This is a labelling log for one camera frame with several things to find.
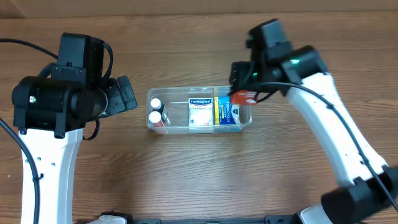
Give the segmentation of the red white small box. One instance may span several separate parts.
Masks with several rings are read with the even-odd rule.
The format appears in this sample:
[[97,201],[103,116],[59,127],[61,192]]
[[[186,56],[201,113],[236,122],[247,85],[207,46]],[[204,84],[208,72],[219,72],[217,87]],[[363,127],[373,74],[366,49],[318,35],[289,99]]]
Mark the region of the red white small box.
[[241,90],[230,96],[230,103],[234,105],[257,105],[256,92]]

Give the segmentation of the black bottle white cap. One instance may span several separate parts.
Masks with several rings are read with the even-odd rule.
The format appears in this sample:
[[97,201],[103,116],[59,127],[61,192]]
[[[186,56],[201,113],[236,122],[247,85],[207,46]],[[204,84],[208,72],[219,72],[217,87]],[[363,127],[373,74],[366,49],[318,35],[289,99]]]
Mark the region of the black bottle white cap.
[[170,124],[168,117],[168,111],[164,103],[162,103],[158,98],[153,98],[150,101],[150,105],[153,111],[158,111],[162,115],[162,121],[165,125]]

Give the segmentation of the orange tube white cap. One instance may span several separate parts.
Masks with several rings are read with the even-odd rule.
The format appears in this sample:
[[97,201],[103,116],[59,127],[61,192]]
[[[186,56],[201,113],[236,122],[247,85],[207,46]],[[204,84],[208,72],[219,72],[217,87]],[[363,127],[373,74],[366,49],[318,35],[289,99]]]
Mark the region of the orange tube white cap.
[[164,127],[165,124],[162,121],[162,115],[158,111],[152,111],[148,116],[150,125],[155,128]]

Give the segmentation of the blue yellow VapoDrops box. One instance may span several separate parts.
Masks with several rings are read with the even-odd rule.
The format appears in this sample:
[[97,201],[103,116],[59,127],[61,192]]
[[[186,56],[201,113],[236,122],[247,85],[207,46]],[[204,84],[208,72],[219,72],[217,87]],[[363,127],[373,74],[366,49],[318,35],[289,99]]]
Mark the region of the blue yellow VapoDrops box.
[[217,96],[214,100],[216,125],[241,124],[239,105],[232,104],[228,96]]

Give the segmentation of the white Hansaplast box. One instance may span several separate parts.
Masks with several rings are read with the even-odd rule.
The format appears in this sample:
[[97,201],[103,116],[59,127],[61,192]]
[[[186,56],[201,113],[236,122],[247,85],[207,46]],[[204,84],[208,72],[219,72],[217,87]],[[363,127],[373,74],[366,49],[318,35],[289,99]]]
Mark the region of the white Hansaplast box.
[[189,98],[189,126],[213,125],[213,99]]

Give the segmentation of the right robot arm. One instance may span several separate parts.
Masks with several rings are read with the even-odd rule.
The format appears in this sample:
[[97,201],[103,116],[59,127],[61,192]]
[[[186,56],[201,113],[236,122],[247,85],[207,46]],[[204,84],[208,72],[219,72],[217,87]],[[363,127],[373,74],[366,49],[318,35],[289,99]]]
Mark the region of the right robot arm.
[[310,45],[293,48],[277,19],[252,28],[246,46],[251,50],[249,61],[231,66],[231,101],[256,105],[282,93],[318,139],[338,183],[318,204],[285,216],[285,221],[364,223],[396,207],[397,169],[388,166],[361,134],[318,51]]

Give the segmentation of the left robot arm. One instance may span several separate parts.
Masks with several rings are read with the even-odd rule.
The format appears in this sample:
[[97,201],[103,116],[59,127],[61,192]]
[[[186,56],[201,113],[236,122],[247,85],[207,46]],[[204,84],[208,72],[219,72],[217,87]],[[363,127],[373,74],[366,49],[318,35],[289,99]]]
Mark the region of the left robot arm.
[[71,223],[75,163],[87,123],[137,107],[127,76],[103,68],[109,44],[64,33],[55,62],[12,91],[22,149],[22,223]]

